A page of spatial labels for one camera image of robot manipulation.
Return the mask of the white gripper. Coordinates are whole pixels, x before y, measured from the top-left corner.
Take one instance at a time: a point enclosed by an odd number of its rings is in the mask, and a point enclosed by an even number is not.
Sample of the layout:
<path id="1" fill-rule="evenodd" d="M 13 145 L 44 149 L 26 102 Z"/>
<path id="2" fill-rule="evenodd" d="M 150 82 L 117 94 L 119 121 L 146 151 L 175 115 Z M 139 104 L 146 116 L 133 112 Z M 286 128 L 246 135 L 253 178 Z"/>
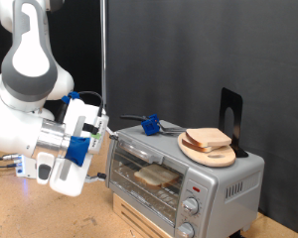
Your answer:
<path id="1" fill-rule="evenodd" d="M 63 123 L 43 120 L 36 145 L 37 182 L 68 196 L 81 194 L 83 184 L 105 181 L 106 174 L 88 176 L 91 159 L 98 154 L 105 132 L 109 138 L 118 134 L 107 127 L 109 117 L 98 106 L 71 99 Z"/>

